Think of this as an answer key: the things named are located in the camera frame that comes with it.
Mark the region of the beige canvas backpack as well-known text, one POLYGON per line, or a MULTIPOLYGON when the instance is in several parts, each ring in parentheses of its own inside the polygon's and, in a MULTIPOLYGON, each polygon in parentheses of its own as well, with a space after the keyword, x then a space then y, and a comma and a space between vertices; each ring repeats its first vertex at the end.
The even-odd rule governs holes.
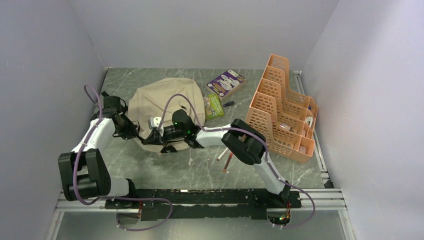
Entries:
MULTIPOLYGON (((197 114, 200 124, 203 126, 206 120, 205 103, 201 88, 193 79, 189 78, 176 78, 168 77, 155 83, 140 87, 136 90, 134 96, 129 100, 127 117, 133 124, 140 127, 139 136, 147 139, 151 130, 149 129, 148 121, 150 117, 161 117, 164 112, 167 101, 174 94, 181 94, 186 96, 197 114)), ((187 115, 195 121, 195 114, 191 110, 190 105, 182 96, 175 96, 169 103, 163 122, 163 127, 172 125, 172 114, 183 109, 187 115)), ((144 145, 141 140, 135 140, 140 147, 149 152, 153 152, 160 156, 161 150, 164 148, 162 145, 144 145)), ((188 149, 189 146, 183 142, 171 143, 177 151, 188 149)))

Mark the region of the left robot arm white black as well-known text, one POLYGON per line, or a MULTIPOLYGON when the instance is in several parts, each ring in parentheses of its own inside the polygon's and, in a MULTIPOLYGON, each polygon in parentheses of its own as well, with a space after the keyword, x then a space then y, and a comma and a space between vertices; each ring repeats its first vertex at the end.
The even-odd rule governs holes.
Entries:
POLYGON ((126 208, 134 207, 139 200, 135 185, 128 178, 111 177, 101 152, 109 138, 130 140, 138 137, 140 127, 126 116, 128 106, 119 96, 102 92, 102 110, 90 122, 89 130, 71 152, 58 157, 62 189, 68 201, 97 197, 118 197, 126 208))

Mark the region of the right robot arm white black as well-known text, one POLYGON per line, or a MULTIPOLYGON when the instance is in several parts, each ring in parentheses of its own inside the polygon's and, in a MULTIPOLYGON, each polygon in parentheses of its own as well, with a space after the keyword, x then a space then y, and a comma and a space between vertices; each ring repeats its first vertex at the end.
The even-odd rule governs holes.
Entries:
POLYGON ((195 124, 183 109, 172 114, 170 126, 163 127, 161 120, 160 117, 149 119, 151 132, 141 139, 142 144, 166 146, 182 140, 193 149, 225 146, 237 159, 254 168, 275 207, 288 202, 291 186, 272 162, 265 137, 243 120, 237 118, 221 127, 203 127, 195 124))

